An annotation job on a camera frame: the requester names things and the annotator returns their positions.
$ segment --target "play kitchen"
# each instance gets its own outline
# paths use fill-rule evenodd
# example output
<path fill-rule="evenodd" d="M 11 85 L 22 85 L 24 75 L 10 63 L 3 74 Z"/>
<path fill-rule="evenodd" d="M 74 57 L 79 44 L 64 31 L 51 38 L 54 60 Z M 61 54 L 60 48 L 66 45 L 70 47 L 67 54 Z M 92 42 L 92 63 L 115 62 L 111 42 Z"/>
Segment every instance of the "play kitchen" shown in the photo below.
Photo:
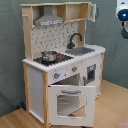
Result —
<path fill-rule="evenodd" d="M 51 125 L 93 127 L 105 49 L 85 44 L 90 2 L 22 4 L 26 108 Z"/>

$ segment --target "knob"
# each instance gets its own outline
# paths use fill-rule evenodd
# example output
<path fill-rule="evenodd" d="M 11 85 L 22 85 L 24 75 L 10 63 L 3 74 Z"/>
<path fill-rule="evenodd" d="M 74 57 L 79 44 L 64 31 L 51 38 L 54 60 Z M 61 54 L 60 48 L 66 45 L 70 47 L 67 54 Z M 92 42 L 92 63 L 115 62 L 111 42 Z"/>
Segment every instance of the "knob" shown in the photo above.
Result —
<path fill-rule="evenodd" d="M 72 71 L 75 72 L 77 70 L 77 67 L 73 67 Z"/>
<path fill-rule="evenodd" d="M 58 74 L 58 73 L 55 73 L 55 74 L 54 74 L 54 78 L 55 78 L 55 79 L 58 79 L 59 76 L 60 76 L 60 74 Z"/>

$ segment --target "backsplash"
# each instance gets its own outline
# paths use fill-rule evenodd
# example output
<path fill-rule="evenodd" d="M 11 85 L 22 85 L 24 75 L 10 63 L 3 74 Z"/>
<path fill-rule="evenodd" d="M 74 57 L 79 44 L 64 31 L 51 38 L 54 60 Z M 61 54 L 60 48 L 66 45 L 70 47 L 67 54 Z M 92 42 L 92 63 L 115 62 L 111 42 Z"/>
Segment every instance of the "backsplash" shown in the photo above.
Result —
<path fill-rule="evenodd" d="M 40 57 L 44 50 L 66 50 L 70 37 L 78 33 L 78 28 L 79 22 L 71 22 L 32 29 L 33 58 Z M 77 35 L 73 38 L 73 43 L 78 46 Z"/>

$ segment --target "burner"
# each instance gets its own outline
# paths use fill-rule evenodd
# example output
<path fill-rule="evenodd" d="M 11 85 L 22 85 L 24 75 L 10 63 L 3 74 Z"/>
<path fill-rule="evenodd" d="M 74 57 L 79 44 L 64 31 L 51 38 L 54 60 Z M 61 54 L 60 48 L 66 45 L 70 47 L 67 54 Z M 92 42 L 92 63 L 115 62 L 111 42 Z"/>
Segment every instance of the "burner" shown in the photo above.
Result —
<path fill-rule="evenodd" d="M 57 63 L 64 62 L 64 61 L 69 60 L 69 59 L 73 59 L 73 57 L 63 55 L 63 54 L 60 54 L 60 53 L 58 53 L 57 56 L 59 56 L 59 59 L 56 59 L 55 61 L 47 62 L 47 61 L 44 61 L 42 59 L 42 57 L 40 57 L 40 58 L 34 59 L 34 62 L 40 63 L 40 64 L 45 65 L 45 66 L 51 66 L 51 65 L 54 65 L 54 64 L 57 64 Z"/>

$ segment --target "door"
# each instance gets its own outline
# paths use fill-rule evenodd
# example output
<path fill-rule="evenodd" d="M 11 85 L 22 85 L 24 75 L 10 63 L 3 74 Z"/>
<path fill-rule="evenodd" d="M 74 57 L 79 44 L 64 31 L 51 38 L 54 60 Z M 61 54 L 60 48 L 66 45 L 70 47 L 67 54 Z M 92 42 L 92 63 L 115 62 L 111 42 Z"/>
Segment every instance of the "door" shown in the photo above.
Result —
<path fill-rule="evenodd" d="M 49 123 L 51 125 L 93 127 L 96 87 L 51 85 L 49 87 Z M 80 100 L 83 108 L 78 110 Z"/>
<path fill-rule="evenodd" d="M 91 20 L 95 22 L 95 16 L 96 16 L 96 4 L 89 3 L 88 7 L 88 20 Z"/>

